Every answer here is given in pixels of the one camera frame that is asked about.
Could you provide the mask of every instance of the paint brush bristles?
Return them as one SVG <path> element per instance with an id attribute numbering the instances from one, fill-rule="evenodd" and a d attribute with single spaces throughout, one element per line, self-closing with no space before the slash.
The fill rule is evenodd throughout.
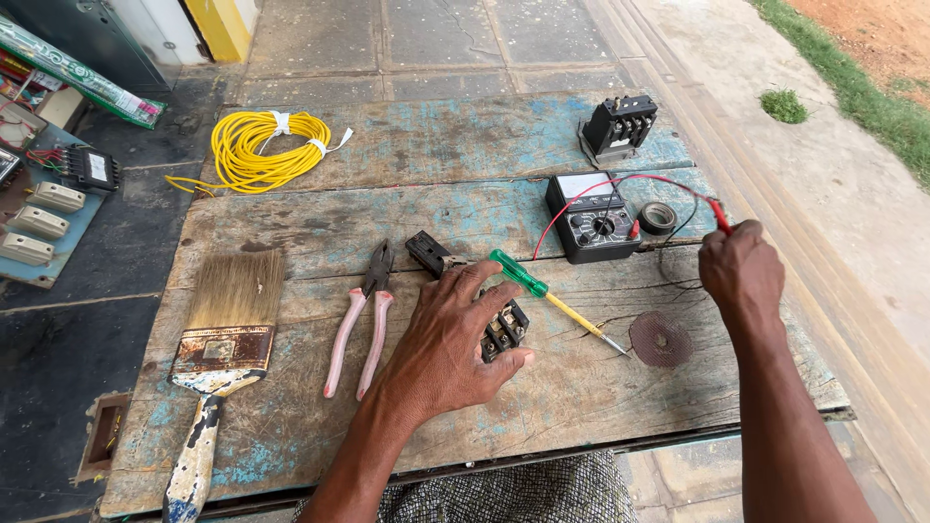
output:
<path id="1" fill-rule="evenodd" d="M 274 325 L 284 286 L 280 250 L 214 254 L 197 275 L 185 329 Z"/>

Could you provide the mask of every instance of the dirt ground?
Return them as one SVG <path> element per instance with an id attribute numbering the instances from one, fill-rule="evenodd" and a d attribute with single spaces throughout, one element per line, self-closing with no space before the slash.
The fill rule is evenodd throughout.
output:
<path id="1" fill-rule="evenodd" d="M 885 92 L 930 108 L 927 0 L 787 0 L 837 37 Z"/>

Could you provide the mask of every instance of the yellow painted pillar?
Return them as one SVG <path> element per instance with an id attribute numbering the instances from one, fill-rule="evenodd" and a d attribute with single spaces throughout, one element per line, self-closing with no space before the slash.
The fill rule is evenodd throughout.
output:
<path id="1" fill-rule="evenodd" d="M 246 26 L 235 0 L 184 2 L 216 61 L 246 61 L 255 28 Z"/>

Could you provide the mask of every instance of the black electrical tape roll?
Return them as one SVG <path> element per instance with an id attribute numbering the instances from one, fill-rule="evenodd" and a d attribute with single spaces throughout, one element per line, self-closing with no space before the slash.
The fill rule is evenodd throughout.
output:
<path id="1" fill-rule="evenodd" d="M 640 221 L 640 227 L 647 233 L 654 236 L 663 236 L 671 233 L 678 223 L 678 215 L 675 209 L 662 202 L 649 202 L 640 208 L 640 213 L 636 217 Z"/>

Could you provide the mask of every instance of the beige electrical switch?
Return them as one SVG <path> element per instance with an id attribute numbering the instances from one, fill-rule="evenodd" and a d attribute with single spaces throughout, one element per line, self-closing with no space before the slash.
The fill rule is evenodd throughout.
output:
<path id="1" fill-rule="evenodd" d="M 75 212 L 84 207 L 84 193 L 58 185 L 51 181 L 42 181 L 33 187 L 33 193 L 26 196 L 31 204 L 63 210 L 67 213 Z"/>
<path id="2" fill-rule="evenodd" d="M 53 254 L 55 254 L 55 248 L 46 242 L 15 233 L 0 236 L 0 256 L 11 260 L 41 265 L 51 260 Z"/>
<path id="3" fill-rule="evenodd" d="M 16 215 L 7 221 L 7 225 L 42 236 L 46 240 L 57 240 L 68 232 L 68 226 L 71 224 L 41 208 L 26 206 L 17 211 Z"/>

